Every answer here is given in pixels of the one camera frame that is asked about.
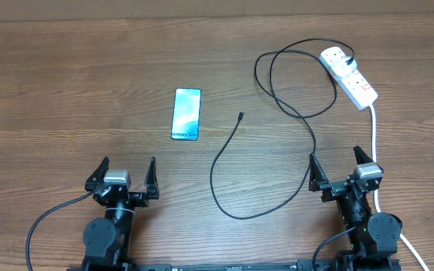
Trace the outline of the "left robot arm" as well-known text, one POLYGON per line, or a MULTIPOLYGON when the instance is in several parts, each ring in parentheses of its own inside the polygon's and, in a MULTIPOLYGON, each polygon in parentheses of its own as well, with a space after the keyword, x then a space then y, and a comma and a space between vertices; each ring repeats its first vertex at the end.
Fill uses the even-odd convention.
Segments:
POLYGON ((136 208, 145 208, 160 197, 154 157, 145 177, 146 191, 133 192, 130 185, 130 173, 126 169, 110 169, 107 157, 86 180, 85 190, 105 207, 105 215, 84 228, 83 270, 138 270, 129 256, 133 218, 136 208))

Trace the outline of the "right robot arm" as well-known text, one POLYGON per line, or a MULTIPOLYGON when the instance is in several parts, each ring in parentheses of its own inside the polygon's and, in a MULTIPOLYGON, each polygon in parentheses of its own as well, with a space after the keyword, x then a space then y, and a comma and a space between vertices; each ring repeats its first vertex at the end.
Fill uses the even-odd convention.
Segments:
POLYGON ((360 146, 353 148, 357 165, 343 181, 331 182, 314 153, 310 154, 309 191, 322 193, 323 202, 335 201, 344 231, 327 239, 313 253, 312 270, 400 270, 397 253, 402 221, 386 212, 371 211, 367 194, 381 184, 384 170, 360 146), (318 253, 329 243, 347 236, 351 249, 339 251, 333 260, 319 263, 318 253))

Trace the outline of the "blue screen smartphone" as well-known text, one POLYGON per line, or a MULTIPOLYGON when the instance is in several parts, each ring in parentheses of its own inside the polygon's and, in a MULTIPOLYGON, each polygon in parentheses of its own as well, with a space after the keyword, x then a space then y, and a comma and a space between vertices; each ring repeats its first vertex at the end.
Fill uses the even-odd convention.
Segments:
POLYGON ((198 140, 201 94, 199 89, 176 89, 171 128, 173 140, 198 140))

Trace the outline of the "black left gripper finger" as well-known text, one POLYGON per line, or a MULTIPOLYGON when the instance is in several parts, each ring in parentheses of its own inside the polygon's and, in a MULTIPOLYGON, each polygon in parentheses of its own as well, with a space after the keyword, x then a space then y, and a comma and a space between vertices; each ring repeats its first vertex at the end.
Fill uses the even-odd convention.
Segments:
POLYGON ((95 190, 99 183, 103 182, 106 172, 109 170, 109 158, 104 157, 97 169, 85 181, 85 190, 95 190))
POLYGON ((156 175, 156 158, 152 157, 145 177, 145 197, 147 199, 158 199, 160 197, 160 189, 157 182, 156 175))

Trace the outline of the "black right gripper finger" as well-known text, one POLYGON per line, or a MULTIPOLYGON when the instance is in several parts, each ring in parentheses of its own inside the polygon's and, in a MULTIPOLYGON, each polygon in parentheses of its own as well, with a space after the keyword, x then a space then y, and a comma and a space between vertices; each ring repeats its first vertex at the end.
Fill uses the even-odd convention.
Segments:
POLYGON ((309 191, 322 190, 324 186, 329 183, 329 180, 314 153, 310 154, 309 177, 309 191))
POLYGON ((363 149, 361 149, 360 146, 355 146, 353 148, 354 154, 355 154, 355 158, 356 158, 356 162, 358 165, 361 164, 366 164, 366 163, 373 163, 373 159, 370 158, 366 152, 364 152, 363 149))

